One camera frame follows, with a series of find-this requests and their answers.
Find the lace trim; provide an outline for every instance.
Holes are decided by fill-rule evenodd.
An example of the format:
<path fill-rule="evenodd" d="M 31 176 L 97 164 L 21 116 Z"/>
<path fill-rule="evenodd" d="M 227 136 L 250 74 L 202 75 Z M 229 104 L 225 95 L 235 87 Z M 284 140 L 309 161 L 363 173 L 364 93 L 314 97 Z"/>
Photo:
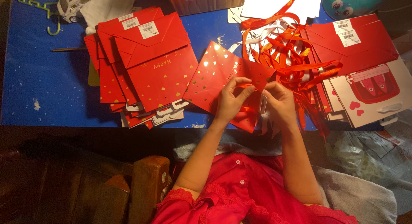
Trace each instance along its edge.
<path fill-rule="evenodd" d="M 311 206 L 308 206 L 308 208 L 316 216 L 330 216 L 345 224 L 358 224 L 358 221 L 356 220 L 354 216 L 347 215 L 341 210 L 332 210 L 330 208 L 319 206 L 319 205 L 311 205 Z"/>
<path fill-rule="evenodd" d="M 216 206 L 229 206 L 232 204 L 239 204 L 239 205 L 244 205 L 244 206 L 246 205 L 246 206 L 250 206 L 250 210 L 248 211 L 248 214 L 263 215 L 263 216 L 269 217 L 270 220 L 272 221 L 276 221 L 276 223 L 288 224 L 287 222 L 282 221 L 282 219 L 280 218 L 278 214 L 274 212 L 269 213 L 265 207 L 257 206 L 254 200 L 242 201 L 239 197 L 236 197 L 236 198 L 229 197 L 225 189 L 219 184 L 216 184 L 216 183 L 209 184 L 206 186 L 204 191 L 207 193 L 215 193 L 219 196 L 218 203 L 215 204 L 215 206 L 208 209 L 208 211 L 212 211 L 212 209 L 215 208 Z M 203 212 L 199 217 L 200 224 L 204 224 L 205 222 L 206 222 L 206 211 Z"/>
<path fill-rule="evenodd" d="M 170 190 L 167 196 L 163 199 L 163 201 L 157 204 L 157 209 L 159 209 L 164 203 L 170 200 L 185 200 L 190 204 L 191 208 L 195 204 L 195 201 L 193 200 L 193 197 L 192 197 L 192 193 L 184 189 L 174 189 L 174 190 Z"/>

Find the cardboard box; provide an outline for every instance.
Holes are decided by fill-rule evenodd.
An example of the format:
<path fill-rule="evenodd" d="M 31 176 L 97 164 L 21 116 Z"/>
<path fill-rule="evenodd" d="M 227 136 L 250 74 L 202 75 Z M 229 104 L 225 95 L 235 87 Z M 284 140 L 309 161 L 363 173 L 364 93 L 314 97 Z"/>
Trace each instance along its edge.
<path fill-rule="evenodd" d="M 245 0 L 170 0 L 179 16 L 242 6 Z"/>

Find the cartoon eyes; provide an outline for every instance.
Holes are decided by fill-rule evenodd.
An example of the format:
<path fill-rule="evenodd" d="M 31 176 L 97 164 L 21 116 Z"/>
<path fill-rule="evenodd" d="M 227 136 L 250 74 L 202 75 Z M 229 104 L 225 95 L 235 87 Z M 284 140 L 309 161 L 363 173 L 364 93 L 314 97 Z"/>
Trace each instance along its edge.
<path fill-rule="evenodd" d="M 345 8 L 345 11 L 343 11 L 343 16 L 350 16 L 350 15 L 352 15 L 353 14 L 353 8 L 351 8 L 351 7 L 347 7 L 347 8 Z"/>
<path fill-rule="evenodd" d="M 332 8 L 335 9 L 335 10 L 339 9 L 341 6 L 343 6 L 343 1 L 342 0 L 335 0 L 332 3 Z"/>

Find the blue tabletop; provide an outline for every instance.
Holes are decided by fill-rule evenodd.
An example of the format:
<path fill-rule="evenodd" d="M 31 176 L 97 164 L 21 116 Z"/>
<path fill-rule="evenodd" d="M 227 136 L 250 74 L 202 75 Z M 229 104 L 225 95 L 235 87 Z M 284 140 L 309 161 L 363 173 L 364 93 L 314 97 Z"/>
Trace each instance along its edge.
<path fill-rule="evenodd" d="M 57 0 L 36 0 L 41 5 Z M 181 17 L 198 60 L 210 41 L 224 48 L 241 40 L 238 24 L 227 23 L 227 11 L 213 11 Z M 87 83 L 89 55 L 86 51 L 52 53 L 51 49 L 84 46 L 84 22 L 62 22 L 56 30 L 56 16 L 49 20 L 44 10 L 12 0 L 5 58 L 2 125 L 119 127 L 119 113 L 111 114 L 100 104 L 99 87 Z M 333 21 L 321 6 L 314 23 Z M 241 48 L 235 51 L 240 56 Z M 164 128 L 207 128 L 213 115 L 199 108 L 185 111 L 185 118 L 168 122 Z M 306 130 L 315 130 L 306 117 Z"/>

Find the woman's right hand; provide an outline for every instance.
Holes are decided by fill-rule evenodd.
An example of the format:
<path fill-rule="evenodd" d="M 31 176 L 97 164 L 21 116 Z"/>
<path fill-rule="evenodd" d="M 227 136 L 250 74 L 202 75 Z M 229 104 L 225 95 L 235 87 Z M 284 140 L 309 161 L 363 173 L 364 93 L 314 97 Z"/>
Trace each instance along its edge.
<path fill-rule="evenodd" d="M 262 95 L 267 97 L 266 109 L 274 115 L 275 122 L 281 130 L 297 127 L 295 100 L 291 90 L 273 81 L 266 84 Z"/>

